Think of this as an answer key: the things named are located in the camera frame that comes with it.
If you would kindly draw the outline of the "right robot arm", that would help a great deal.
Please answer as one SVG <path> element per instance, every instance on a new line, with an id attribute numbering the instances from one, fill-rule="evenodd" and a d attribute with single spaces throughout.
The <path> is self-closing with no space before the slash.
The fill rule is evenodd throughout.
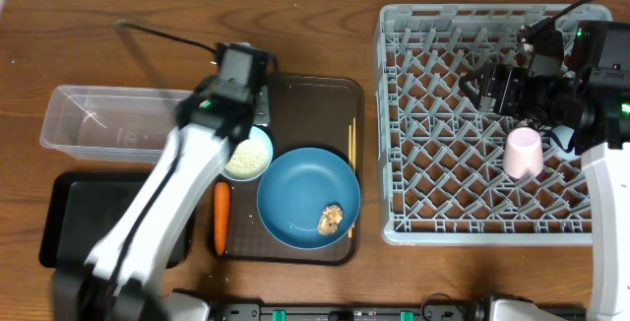
<path id="1" fill-rule="evenodd" d="M 489 63 L 459 81 L 473 106 L 573 131 L 591 202 L 594 280 L 590 320 L 629 317 L 629 27 L 577 25 L 573 77 L 560 74 L 562 34 L 552 19 L 519 31 L 528 68 Z"/>

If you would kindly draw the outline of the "light blue cup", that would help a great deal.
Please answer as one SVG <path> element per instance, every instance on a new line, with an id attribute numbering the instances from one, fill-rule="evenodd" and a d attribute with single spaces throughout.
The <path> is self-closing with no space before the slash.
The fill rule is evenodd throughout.
<path id="1" fill-rule="evenodd" d="M 580 158 L 575 149 L 569 149 L 573 139 L 574 130 L 566 126 L 557 126 L 552 129 L 550 137 L 551 148 L 556 150 L 556 155 L 564 161 L 575 161 Z"/>

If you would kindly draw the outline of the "pink cup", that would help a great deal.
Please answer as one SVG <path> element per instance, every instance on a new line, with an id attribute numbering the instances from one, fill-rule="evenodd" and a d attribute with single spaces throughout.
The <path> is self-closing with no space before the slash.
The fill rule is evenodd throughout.
<path id="1" fill-rule="evenodd" d="M 542 172 L 542 141 L 536 130 L 520 127 L 509 133 L 503 155 L 503 170 L 515 179 L 536 176 Z"/>

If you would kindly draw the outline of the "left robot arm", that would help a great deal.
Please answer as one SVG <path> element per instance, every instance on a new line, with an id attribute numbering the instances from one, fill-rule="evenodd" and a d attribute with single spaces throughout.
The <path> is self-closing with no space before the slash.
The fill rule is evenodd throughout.
<path id="1" fill-rule="evenodd" d="M 160 288 L 168 258 L 209 185 L 249 136 L 275 55 L 248 43 L 218 47 L 219 73 L 173 111 L 161 156 L 117 224 L 79 267 L 51 278 L 56 320 L 209 320 L 210 302 Z"/>

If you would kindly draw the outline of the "white rice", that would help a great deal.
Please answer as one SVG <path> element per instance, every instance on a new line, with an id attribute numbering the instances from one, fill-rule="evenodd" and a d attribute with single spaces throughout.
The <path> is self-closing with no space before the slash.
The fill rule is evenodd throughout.
<path id="1" fill-rule="evenodd" d="M 253 179 L 264 171 L 269 161 L 266 145 L 259 140 L 249 139 L 236 147 L 224 173 L 236 180 Z"/>

